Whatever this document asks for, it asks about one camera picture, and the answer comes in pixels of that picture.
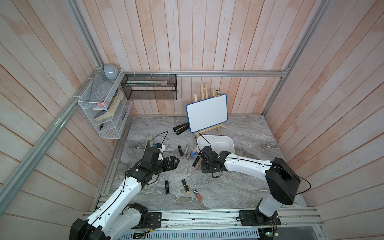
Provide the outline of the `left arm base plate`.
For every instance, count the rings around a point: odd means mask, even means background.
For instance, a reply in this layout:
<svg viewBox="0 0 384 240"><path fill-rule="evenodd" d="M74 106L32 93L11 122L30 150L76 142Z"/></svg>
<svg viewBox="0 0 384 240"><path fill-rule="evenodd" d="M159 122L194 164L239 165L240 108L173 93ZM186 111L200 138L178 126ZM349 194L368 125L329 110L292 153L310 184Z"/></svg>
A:
<svg viewBox="0 0 384 240"><path fill-rule="evenodd" d="M145 213L138 225L132 229L159 229L161 227L162 213L150 212Z"/></svg>

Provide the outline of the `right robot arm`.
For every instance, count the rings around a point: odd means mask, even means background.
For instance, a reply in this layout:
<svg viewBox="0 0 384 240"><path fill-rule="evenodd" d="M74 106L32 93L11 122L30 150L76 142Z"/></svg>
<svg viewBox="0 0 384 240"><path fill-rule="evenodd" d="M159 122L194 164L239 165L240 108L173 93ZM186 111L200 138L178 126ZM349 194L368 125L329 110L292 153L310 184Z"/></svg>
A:
<svg viewBox="0 0 384 240"><path fill-rule="evenodd" d="M277 210L294 203L301 179L290 166L281 158L272 161L262 161L240 157L228 151L219 154L211 147L205 146L198 153L202 159L203 173L239 172L265 181L269 187L269 195L262 198L256 209L239 211L239 220L243 226L273 225Z"/></svg>

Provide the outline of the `pink gloss silver cap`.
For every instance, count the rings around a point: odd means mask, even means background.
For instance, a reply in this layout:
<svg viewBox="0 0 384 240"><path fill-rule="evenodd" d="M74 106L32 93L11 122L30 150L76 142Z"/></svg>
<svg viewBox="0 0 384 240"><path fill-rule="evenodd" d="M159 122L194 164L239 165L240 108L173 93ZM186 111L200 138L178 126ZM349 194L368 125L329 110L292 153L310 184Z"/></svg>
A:
<svg viewBox="0 0 384 240"><path fill-rule="evenodd" d="M193 192L194 192L194 194L196 195L198 201L199 201L199 202L202 202L202 201L203 201L203 198L202 198L202 196L200 195L200 193L199 193L196 189L193 189Z"/></svg>

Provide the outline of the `white plastic storage box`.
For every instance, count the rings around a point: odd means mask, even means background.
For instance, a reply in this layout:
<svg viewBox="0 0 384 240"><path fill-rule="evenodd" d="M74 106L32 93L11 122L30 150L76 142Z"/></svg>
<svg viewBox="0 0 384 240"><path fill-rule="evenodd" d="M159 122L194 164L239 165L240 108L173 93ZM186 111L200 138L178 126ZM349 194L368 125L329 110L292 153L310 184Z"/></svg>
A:
<svg viewBox="0 0 384 240"><path fill-rule="evenodd" d="M203 135L197 138L199 149L202 150L204 146L211 146L212 150L216 153L221 151L235 153L234 142L227 136Z"/></svg>

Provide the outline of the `black gold square lipstick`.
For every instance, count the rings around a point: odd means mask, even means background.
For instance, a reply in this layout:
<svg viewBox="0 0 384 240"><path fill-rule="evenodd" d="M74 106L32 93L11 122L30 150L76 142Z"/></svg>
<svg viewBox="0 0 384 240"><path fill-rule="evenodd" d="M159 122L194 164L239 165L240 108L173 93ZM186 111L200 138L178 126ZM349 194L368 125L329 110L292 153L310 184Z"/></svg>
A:
<svg viewBox="0 0 384 240"><path fill-rule="evenodd" d="M189 186L188 186L188 184L187 184L185 179L182 179L182 184L183 184L183 188L184 188L185 192L187 194L189 194L190 193L190 188L189 188Z"/></svg>

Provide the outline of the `black lipstick silver band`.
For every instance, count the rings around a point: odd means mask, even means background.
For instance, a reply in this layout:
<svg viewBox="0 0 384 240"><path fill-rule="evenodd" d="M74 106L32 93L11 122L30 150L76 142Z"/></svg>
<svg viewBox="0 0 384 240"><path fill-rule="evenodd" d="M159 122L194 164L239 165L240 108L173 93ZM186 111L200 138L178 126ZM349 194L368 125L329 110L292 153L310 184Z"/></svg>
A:
<svg viewBox="0 0 384 240"><path fill-rule="evenodd" d="M178 146L178 150L179 150L180 156L183 156L184 152L181 146Z"/></svg>

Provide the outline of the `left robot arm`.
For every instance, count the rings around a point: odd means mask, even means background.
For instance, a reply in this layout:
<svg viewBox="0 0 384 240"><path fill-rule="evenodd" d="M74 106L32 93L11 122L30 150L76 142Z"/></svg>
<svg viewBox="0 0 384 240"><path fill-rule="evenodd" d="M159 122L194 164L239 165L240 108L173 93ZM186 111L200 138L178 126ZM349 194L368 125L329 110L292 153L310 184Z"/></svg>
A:
<svg viewBox="0 0 384 240"><path fill-rule="evenodd" d="M130 201L148 184L154 175L175 170L180 159L164 157L165 146L147 147L107 201L86 220L77 219L70 229L70 240L117 240L137 226L148 227L148 208Z"/></svg>

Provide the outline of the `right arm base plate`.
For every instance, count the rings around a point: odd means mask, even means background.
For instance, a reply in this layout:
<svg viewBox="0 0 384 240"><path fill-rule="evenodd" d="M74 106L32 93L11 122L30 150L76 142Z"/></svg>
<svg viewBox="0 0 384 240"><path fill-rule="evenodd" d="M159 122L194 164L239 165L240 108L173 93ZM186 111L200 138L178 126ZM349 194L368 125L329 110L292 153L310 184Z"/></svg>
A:
<svg viewBox="0 0 384 240"><path fill-rule="evenodd" d="M256 210L239 211L239 216L236 217L242 226L280 226L281 221L278 213L275 212L272 217L266 217L258 213Z"/></svg>

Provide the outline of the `black round lipstick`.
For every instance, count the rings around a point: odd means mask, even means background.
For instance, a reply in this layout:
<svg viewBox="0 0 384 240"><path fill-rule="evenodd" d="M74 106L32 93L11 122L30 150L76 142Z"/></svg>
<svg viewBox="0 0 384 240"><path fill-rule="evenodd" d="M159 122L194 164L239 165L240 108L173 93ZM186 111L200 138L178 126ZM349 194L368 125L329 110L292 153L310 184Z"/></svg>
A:
<svg viewBox="0 0 384 240"><path fill-rule="evenodd" d="M165 181L165 190L166 190L166 195L170 194L170 186L169 186L169 181Z"/></svg>

